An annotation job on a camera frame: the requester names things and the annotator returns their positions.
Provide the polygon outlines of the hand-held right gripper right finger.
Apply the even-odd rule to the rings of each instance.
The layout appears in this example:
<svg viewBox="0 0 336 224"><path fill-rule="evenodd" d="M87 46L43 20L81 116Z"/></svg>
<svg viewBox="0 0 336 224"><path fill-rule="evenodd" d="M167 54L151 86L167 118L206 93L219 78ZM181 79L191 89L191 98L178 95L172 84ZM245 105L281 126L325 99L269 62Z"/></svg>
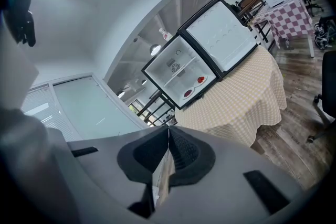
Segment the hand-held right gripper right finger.
<svg viewBox="0 0 336 224"><path fill-rule="evenodd" d="M316 187L247 146L173 126L175 173L155 223L310 223Z"/></svg>

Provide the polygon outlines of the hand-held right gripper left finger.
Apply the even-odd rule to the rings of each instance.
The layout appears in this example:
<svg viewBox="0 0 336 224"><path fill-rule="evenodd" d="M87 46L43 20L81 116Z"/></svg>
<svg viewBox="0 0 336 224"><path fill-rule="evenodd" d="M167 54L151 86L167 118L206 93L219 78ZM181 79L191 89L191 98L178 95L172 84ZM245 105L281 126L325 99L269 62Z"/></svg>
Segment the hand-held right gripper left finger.
<svg viewBox="0 0 336 224"><path fill-rule="evenodd" d="M75 208L67 223L151 223L153 175L168 149L167 127L69 142Z"/></svg>

